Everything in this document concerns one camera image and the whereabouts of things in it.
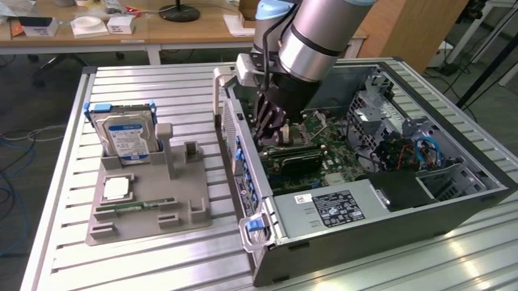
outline blue cable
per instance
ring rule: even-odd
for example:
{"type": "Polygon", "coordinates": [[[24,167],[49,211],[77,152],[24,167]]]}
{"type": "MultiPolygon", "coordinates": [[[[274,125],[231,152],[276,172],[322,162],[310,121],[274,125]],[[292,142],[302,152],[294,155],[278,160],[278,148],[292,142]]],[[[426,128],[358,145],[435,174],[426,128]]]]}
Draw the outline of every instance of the blue cable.
{"type": "Polygon", "coordinates": [[[439,157],[441,166],[443,166],[445,165],[443,153],[441,152],[439,145],[438,145],[437,141],[428,136],[423,136],[415,140],[414,151],[416,153],[415,156],[416,156],[418,160],[420,162],[426,163],[426,159],[422,157],[420,152],[419,152],[419,141],[427,141],[428,143],[431,143],[431,145],[435,148],[435,154],[439,157]]]}
{"type": "Polygon", "coordinates": [[[28,221],[28,218],[27,218],[27,210],[25,210],[25,204],[21,200],[21,197],[19,196],[19,194],[11,190],[11,188],[7,188],[4,186],[0,186],[0,189],[4,189],[5,191],[8,191],[12,195],[13,195],[13,199],[15,199],[15,202],[17,202],[17,205],[20,207],[20,212],[21,212],[21,217],[24,218],[24,232],[21,234],[21,237],[16,240],[16,242],[0,253],[0,257],[3,257],[4,255],[7,255],[12,250],[15,250],[20,244],[24,242],[24,240],[27,240],[28,238],[28,234],[29,234],[29,221],[28,221]]]}
{"type": "Polygon", "coordinates": [[[12,177],[17,173],[20,173],[23,171],[23,169],[25,169],[27,166],[29,166],[31,163],[33,162],[33,149],[31,149],[29,147],[19,147],[16,145],[8,144],[4,141],[0,141],[0,144],[3,144],[5,147],[9,147],[11,149],[28,150],[29,151],[29,158],[28,158],[25,164],[20,168],[17,168],[15,171],[12,171],[11,173],[5,173],[5,176],[12,177]]]}

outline wooden cabinet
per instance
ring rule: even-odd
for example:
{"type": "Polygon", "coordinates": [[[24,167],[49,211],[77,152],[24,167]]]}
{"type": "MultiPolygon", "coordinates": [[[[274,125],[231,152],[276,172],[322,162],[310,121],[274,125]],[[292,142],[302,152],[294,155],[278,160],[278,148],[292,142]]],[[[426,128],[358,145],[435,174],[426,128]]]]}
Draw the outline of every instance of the wooden cabinet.
{"type": "Polygon", "coordinates": [[[426,69],[469,0],[378,0],[360,25],[360,58],[399,56],[426,69]]]}

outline hard drive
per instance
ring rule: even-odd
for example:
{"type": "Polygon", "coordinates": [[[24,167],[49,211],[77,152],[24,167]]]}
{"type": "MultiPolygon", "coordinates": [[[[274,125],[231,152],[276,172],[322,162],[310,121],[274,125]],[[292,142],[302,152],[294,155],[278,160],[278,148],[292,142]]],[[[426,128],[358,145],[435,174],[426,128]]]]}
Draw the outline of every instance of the hard drive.
{"type": "Polygon", "coordinates": [[[84,114],[96,129],[104,156],[117,156],[123,165],[149,162],[149,153],[161,149],[155,136],[156,106],[96,104],[84,114]]]}

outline black lamp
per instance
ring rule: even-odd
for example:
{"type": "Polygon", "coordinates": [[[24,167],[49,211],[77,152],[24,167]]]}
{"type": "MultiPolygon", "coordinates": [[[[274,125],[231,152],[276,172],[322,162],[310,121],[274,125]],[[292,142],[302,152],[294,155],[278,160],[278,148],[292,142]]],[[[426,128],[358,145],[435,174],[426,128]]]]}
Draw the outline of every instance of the black lamp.
{"type": "Polygon", "coordinates": [[[160,11],[160,17],[174,22],[190,22],[200,17],[200,10],[195,9],[192,6],[182,5],[180,0],[176,0],[176,5],[161,7],[160,11]]]}

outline slotted metal table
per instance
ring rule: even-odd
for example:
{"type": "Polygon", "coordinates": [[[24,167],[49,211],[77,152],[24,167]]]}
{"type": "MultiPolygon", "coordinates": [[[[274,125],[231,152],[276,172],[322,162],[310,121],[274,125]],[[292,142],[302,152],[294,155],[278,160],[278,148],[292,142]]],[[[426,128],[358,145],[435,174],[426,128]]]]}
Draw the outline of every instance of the slotted metal table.
{"type": "MultiPolygon", "coordinates": [[[[518,180],[517,158],[402,62],[386,60],[490,159],[518,180]]],[[[23,290],[518,290],[518,195],[449,234],[254,288],[212,125],[218,64],[87,68],[79,83],[23,290]],[[101,146],[83,103],[153,100],[172,144],[203,146],[214,225],[184,233],[89,247],[83,241],[101,146]]],[[[410,116],[420,108],[394,87],[410,116]]]]}

